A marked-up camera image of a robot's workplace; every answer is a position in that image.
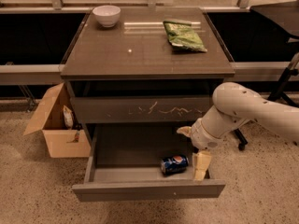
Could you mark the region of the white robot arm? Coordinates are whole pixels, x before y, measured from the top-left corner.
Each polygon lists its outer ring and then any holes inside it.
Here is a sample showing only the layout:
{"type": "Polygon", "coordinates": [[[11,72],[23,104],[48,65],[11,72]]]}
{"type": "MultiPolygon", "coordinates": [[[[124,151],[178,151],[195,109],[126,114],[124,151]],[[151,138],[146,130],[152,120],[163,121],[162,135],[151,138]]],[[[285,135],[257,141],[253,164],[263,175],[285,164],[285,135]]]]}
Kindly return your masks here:
{"type": "Polygon", "coordinates": [[[211,162],[207,147],[252,120],[272,133],[299,142],[299,109],[265,100],[259,93],[234,82],[220,84],[213,106],[192,126],[177,129],[199,151],[192,154],[193,178],[202,181],[211,162]]]}

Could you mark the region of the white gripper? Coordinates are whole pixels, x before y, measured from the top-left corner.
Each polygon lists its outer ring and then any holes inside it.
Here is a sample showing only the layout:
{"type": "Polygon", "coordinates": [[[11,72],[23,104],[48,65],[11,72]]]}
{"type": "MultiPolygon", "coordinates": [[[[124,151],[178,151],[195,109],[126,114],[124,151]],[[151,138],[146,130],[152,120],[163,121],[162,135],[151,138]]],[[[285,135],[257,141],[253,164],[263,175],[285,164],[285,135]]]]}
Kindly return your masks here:
{"type": "Polygon", "coordinates": [[[216,122],[207,119],[198,119],[191,126],[183,126],[177,129],[178,134],[190,137],[192,144],[199,151],[192,154],[193,178],[202,181],[211,163],[211,154],[208,149],[216,147],[223,136],[223,128],[216,122]]]}

